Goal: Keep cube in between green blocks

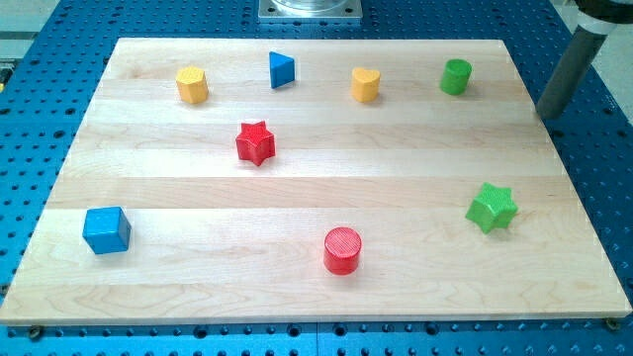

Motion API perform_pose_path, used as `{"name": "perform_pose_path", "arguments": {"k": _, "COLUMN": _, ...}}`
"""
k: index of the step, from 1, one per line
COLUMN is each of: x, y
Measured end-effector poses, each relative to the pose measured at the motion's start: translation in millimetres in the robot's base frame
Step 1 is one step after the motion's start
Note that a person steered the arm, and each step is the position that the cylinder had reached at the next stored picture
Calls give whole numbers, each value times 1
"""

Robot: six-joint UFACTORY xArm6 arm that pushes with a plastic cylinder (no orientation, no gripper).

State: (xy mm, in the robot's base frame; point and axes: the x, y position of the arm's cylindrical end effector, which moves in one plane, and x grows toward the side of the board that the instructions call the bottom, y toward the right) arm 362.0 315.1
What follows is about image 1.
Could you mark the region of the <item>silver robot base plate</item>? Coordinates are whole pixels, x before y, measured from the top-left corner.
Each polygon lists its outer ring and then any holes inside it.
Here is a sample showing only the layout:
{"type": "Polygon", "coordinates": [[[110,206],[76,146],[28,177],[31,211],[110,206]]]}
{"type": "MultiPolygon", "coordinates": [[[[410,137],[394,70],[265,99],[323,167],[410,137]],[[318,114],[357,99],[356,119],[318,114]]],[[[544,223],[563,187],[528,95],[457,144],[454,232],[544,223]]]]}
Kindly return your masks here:
{"type": "Polygon", "coordinates": [[[269,22],[363,18],[361,0],[258,0],[258,18],[269,22]]]}

